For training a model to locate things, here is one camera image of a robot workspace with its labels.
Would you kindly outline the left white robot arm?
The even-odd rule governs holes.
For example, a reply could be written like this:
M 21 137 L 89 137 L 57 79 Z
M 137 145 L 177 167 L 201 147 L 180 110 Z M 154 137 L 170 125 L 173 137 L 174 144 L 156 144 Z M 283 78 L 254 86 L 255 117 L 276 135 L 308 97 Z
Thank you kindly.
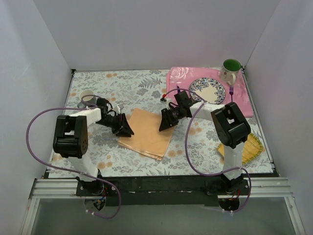
M 94 196 L 103 192 L 104 184 L 95 179 L 101 177 L 100 170 L 86 155 L 89 146 L 88 127 L 92 124 L 109 127 L 117 137 L 130 138 L 134 135 L 126 115 L 109 107 L 108 100 L 99 98 L 96 108 L 72 115 L 59 115 L 56 120 L 53 150 L 74 166 L 79 174 L 78 181 L 88 182 L 87 190 Z

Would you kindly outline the orange satin napkin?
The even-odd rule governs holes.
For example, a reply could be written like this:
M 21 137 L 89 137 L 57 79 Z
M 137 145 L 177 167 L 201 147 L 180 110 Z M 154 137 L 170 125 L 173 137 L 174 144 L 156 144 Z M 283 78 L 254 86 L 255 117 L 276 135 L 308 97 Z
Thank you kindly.
M 120 137 L 118 144 L 160 161 L 168 149 L 175 128 L 160 132 L 161 116 L 139 108 L 134 109 L 128 123 L 134 135 L 130 138 Z

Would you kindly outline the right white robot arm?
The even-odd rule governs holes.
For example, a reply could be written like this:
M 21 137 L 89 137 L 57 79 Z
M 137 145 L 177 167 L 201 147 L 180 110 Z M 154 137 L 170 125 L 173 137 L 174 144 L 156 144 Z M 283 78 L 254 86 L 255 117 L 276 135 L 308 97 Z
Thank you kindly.
M 214 123 L 217 136 L 224 146 L 224 166 L 222 172 L 211 174 L 219 176 L 219 188 L 226 194 L 231 195 L 239 190 L 243 182 L 243 147 L 251 133 L 243 113 L 235 102 L 226 105 L 210 104 L 203 98 L 196 101 L 191 98 L 187 91 L 180 91 L 174 95 L 176 104 L 163 94 L 160 101 L 166 104 L 161 110 L 161 123 L 159 131 L 165 131 L 178 125 L 182 118 L 201 118 Z

